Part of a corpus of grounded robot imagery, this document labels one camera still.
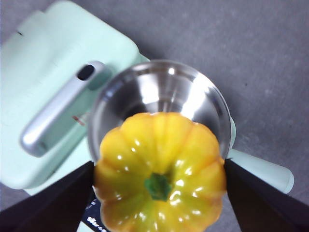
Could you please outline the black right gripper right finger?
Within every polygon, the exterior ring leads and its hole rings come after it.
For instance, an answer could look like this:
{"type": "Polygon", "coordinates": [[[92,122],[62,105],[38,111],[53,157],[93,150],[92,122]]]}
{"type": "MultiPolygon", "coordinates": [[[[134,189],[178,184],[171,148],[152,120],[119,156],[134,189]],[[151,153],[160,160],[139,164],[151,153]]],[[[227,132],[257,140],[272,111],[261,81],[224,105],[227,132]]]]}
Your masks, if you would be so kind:
{"type": "Polygon", "coordinates": [[[272,187],[231,159],[225,164],[227,194],[243,232],[307,232],[309,206],[272,187]]]}

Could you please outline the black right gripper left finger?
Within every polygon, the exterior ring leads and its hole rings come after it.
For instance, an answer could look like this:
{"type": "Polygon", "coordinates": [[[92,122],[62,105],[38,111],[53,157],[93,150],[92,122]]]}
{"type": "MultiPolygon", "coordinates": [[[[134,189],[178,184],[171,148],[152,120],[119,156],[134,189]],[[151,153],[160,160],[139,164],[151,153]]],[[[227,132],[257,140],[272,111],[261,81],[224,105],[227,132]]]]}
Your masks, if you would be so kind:
{"type": "Polygon", "coordinates": [[[92,195],[89,161],[41,192],[1,211],[2,232],[75,232],[92,195]]]}

